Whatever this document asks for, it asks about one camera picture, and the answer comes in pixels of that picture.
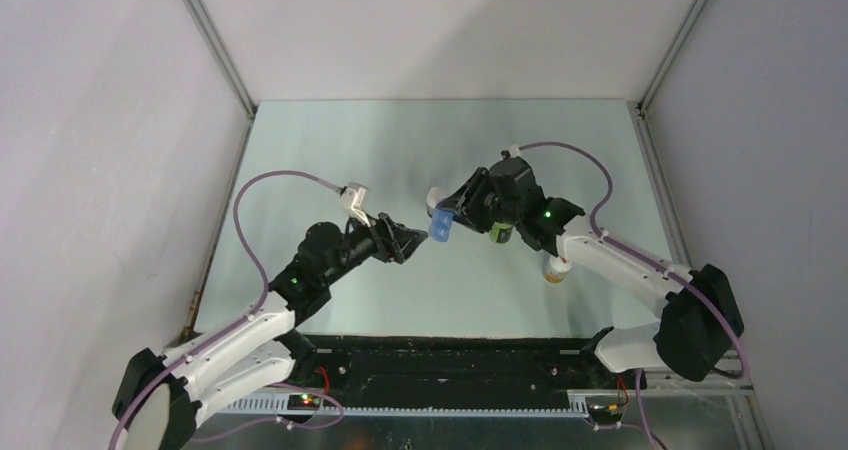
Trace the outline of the blue pill organizer box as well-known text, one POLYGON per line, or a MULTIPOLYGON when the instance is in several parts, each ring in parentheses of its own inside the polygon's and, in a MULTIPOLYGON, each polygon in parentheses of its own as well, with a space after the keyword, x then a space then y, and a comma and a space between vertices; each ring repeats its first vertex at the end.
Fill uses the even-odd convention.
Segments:
POLYGON ((450 238, 453 221, 454 214, 451 211, 433 208, 428 228, 429 237, 438 243, 446 243, 450 238))

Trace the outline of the white bottle orange label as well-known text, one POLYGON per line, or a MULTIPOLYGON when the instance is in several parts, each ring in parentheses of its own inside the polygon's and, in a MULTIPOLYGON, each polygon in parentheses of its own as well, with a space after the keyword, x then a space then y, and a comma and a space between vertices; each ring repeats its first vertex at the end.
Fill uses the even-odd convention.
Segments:
POLYGON ((559 256, 549 255, 544 260, 543 276, 552 284, 563 282, 571 270, 571 263, 559 256))

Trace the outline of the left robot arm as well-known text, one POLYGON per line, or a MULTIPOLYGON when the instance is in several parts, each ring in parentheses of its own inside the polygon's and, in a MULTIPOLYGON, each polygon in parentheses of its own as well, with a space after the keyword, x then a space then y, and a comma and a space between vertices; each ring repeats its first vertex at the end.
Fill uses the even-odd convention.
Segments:
POLYGON ((304 386, 316 373, 314 346, 296 328, 331 298, 330 287, 369 259, 405 263, 427 239, 387 214, 310 226, 292 261, 264 281, 256 303, 235 321, 127 363, 112 405, 111 449, 180 449, 212 415, 285 380, 304 386))

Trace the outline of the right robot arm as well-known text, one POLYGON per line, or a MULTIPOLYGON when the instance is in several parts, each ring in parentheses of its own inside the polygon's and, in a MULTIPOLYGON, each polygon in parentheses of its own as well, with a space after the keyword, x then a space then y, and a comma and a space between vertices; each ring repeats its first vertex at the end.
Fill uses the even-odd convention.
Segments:
POLYGON ((438 239, 446 239, 449 222, 481 234, 506 225, 530 248, 547 253, 549 280, 561 280, 578 264, 628 291, 656 317, 653 324, 607 328, 593 337, 581 362, 593 387, 606 388, 637 368, 667 368, 702 381, 744 331, 721 269, 693 270, 615 238, 581 207, 545 196, 519 156, 477 168, 452 194, 433 187, 426 202, 438 239))

